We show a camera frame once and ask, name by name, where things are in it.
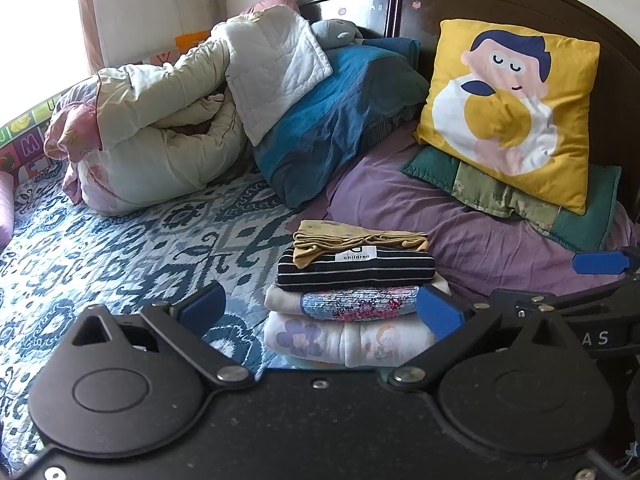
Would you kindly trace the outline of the mustard yellow printed garment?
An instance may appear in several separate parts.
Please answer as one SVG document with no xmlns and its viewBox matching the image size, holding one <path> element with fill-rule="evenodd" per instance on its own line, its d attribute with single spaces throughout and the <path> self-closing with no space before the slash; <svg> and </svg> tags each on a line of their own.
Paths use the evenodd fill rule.
<svg viewBox="0 0 640 480">
<path fill-rule="evenodd" d="M 360 246 L 426 252 L 429 244 L 428 235 L 422 232 L 370 230 L 340 222 L 303 220 L 293 234 L 293 263 L 303 269 L 320 256 Z"/>
</svg>

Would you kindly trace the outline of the green patterned pillow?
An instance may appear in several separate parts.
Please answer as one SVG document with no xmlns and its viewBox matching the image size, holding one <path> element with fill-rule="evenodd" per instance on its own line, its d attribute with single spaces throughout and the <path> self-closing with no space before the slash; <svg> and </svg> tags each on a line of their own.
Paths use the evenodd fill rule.
<svg viewBox="0 0 640 480">
<path fill-rule="evenodd" d="M 517 216 L 540 235 L 572 252 L 595 252 L 604 248 L 615 217 L 622 173 L 617 166 L 591 165 L 586 212 L 574 214 L 429 146 L 421 148 L 400 170 L 484 214 L 500 219 Z"/>
</svg>

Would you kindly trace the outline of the purple bed sheet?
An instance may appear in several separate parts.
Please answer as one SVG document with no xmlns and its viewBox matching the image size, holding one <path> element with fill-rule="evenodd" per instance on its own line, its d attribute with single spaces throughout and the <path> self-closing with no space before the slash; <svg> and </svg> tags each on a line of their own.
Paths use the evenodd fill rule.
<svg viewBox="0 0 640 480">
<path fill-rule="evenodd" d="M 496 219 L 401 172 L 420 151 L 411 122 L 402 125 L 337 174 L 289 224 L 329 220 L 374 230 L 424 232 L 437 272 L 463 302 L 496 288 L 564 295 L 615 282 L 613 275 L 578 274 L 568 249 L 515 217 Z"/>
</svg>

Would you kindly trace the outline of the white cartoon print garment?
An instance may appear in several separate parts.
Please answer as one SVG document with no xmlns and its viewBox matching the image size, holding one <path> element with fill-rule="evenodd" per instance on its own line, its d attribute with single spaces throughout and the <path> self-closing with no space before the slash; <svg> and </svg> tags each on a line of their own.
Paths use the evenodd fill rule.
<svg viewBox="0 0 640 480">
<path fill-rule="evenodd" d="M 265 345 L 281 356 L 347 368 L 397 366 L 436 342 L 434 333 L 414 314 L 337 322 L 272 312 L 264 338 Z"/>
</svg>

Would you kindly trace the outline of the floral knit folded garment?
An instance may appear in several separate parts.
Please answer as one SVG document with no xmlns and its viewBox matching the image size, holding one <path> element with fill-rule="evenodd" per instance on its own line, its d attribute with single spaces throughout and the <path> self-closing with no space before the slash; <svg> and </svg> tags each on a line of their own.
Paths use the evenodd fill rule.
<svg viewBox="0 0 640 480">
<path fill-rule="evenodd" d="M 266 291 L 265 308 L 317 321 L 378 321 L 416 313 L 418 291 L 419 286 L 400 286 L 287 292 L 272 284 Z"/>
</svg>

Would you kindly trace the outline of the black white striped garment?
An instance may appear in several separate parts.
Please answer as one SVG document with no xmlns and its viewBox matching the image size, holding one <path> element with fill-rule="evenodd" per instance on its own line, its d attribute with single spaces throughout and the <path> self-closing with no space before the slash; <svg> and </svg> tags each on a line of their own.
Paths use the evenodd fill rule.
<svg viewBox="0 0 640 480">
<path fill-rule="evenodd" d="M 328 292 L 363 287 L 420 286 L 436 274 L 428 252 L 362 246 L 324 254 L 299 269 L 288 248 L 277 264 L 276 284 L 288 292 Z"/>
</svg>

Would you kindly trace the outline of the blue white patterned bedspread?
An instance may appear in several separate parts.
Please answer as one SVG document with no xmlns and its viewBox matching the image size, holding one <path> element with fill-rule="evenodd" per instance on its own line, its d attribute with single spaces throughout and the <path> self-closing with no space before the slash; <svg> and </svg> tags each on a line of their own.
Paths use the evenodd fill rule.
<svg viewBox="0 0 640 480">
<path fill-rule="evenodd" d="M 74 205 L 56 164 L 15 193 L 15 229 L 1 254 L 1 466 L 17 472 L 41 450 L 29 389 L 87 304 L 116 314 L 178 301 L 211 282 L 226 312 L 205 340 L 254 373 L 285 366 L 264 344 L 264 298 L 290 236 L 292 211 L 254 169 L 121 217 Z"/>
</svg>

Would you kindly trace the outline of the yellow cartoon cushion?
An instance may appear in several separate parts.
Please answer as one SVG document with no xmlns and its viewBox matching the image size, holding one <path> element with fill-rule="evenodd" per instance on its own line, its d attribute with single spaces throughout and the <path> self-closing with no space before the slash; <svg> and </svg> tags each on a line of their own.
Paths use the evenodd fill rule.
<svg viewBox="0 0 640 480">
<path fill-rule="evenodd" d="M 584 214 L 590 96 L 600 53 L 597 41 L 443 20 L 416 142 Z"/>
</svg>

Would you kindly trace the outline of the cream pink rolled duvet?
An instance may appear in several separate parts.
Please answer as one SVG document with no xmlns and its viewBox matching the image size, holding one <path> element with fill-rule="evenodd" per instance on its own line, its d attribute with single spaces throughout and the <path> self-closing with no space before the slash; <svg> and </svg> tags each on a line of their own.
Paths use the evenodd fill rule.
<svg viewBox="0 0 640 480">
<path fill-rule="evenodd" d="M 43 151 L 64 160 L 63 191 L 106 216 L 201 191 L 243 155 L 247 137 L 206 40 L 174 64 L 102 68 L 56 104 Z"/>
</svg>

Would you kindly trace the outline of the purple pillow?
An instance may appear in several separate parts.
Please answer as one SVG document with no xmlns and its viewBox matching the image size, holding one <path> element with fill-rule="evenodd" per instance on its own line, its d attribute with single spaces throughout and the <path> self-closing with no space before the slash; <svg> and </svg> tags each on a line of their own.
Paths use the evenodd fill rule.
<svg viewBox="0 0 640 480">
<path fill-rule="evenodd" d="M 6 248 L 14 233 L 14 179 L 0 172 L 0 248 Z"/>
</svg>

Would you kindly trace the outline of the colourful alphabet bed bumper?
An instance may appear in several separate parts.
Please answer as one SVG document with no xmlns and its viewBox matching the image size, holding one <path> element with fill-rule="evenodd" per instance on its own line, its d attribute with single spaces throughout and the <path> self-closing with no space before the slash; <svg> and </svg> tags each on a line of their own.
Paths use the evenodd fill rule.
<svg viewBox="0 0 640 480">
<path fill-rule="evenodd" d="M 131 61 L 131 64 L 175 64 L 180 55 L 208 37 L 208 30 L 178 36 L 172 49 Z M 65 90 L 58 92 L 1 127 L 1 171 L 12 177 L 16 188 L 51 166 L 43 153 L 44 134 L 56 104 L 64 93 Z"/>
</svg>

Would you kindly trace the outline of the teal blue blanket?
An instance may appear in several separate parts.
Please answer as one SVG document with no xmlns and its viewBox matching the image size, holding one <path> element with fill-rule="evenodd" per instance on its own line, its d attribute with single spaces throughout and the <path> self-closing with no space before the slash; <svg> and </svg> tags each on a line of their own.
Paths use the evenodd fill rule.
<svg viewBox="0 0 640 480">
<path fill-rule="evenodd" d="M 333 74 L 254 149 L 282 203 L 306 205 L 354 158 L 416 117 L 428 90 L 418 72 L 420 49 L 416 39 L 378 38 L 326 52 Z"/>
</svg>

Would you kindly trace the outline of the white quilted blanket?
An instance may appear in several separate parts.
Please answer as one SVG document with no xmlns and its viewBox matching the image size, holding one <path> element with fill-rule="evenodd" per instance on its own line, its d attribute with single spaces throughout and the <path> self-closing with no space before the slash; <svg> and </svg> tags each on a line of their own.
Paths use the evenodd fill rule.
<svg viewBox="0 0 640 480">
<path fill-rule="evenodd" d="M 229 18 L 212 29 L 212 37 L 228 46 L 226 79 L 254 146 L 294 104 L 333 74 L 308 22 L 288 6 Z"/>
</svg>

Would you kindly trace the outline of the grey plush toy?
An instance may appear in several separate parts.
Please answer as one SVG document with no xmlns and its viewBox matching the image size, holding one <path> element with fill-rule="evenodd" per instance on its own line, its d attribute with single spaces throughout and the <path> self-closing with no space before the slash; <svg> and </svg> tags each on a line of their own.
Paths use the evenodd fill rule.
<svg viewBox="0 0 640 480">
<path fill-rule="evenodd" d="M 310 25 L 318 44 L 323 50 L 331 50 L 361 44 L 363 36 L 359 28 L 351 21 L 331 18 L 316 21 Z"/>
</svg>

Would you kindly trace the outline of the dark wooden headboard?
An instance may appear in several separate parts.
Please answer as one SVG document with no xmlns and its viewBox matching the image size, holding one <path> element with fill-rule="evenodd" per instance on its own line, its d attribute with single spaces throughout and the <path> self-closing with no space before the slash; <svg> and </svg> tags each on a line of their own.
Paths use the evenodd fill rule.
<svg viewBox="0 0 640 480">
<path fill-rule="evenodd" d="M 597 41 L 600 62 L 590 99 L 590 159 L 619 166 L 617 198 L 639 215 L 639 46 L 613 22 L 577 0 L 295 0 L 311 21 L 346 18 L 363 36 L 420 41 L 418 71 L 431 77 L 439 24 L 469 18 Z"/>
</svg>

